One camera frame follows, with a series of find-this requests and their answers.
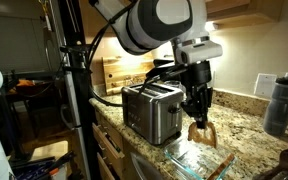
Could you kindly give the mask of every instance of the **wall outlet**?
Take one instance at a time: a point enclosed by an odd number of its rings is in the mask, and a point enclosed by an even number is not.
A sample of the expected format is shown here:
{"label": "wall outlet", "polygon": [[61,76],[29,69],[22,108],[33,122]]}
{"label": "wall outlet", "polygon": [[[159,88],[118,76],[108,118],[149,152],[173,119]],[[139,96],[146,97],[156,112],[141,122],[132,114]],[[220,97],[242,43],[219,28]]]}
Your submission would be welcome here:
{"label": "wall outlet", "polygon": [[277,75],[275,74],[259,73],[255,83],[254,94],[270,98],[273,93],[276,78]]}

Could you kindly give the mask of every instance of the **stainless steel toaster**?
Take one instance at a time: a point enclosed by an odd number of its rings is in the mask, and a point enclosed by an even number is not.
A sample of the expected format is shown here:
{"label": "stainless steel toaster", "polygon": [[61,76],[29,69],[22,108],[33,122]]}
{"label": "stainless steel toaster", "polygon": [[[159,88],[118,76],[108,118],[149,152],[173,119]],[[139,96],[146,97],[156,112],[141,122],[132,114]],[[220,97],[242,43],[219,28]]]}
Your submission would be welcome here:
{"label": "stainless steel toaster", "polygon": [[122,88],[124,123],[149,143],[162,144],[182,130],[181,102],[184,93],[174,87],[153,83],[138,96],[141,85]]}

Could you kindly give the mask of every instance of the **granite countertop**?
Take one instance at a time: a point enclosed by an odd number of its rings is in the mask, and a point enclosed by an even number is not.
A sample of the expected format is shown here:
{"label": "granite countertop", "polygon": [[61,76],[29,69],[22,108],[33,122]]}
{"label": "granite countertop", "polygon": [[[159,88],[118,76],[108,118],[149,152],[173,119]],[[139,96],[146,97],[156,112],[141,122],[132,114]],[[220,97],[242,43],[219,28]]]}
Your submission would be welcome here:
{"label": "granite countertop", "polygon": [[[121,95],[108,96],[107,101],[121,103]],[[159,146],[149,144],[123,123],[122,108],[105,106],[95,99],[90,103],[116,128],[142,156],[158,169],[165,179],[180,179],[174,165],[166,158],[163,148],[170,142]],[[231,150],[237,161],[227,172],[225,179],[252,179],[260,172],[278,164],[279,154],[288,149],[288,143],[266,134],[262,128],[262,118],[212,104],[208,114],[215,125],[218,144]],[[183,113],[182,132],[187,132],[192,120]]]}

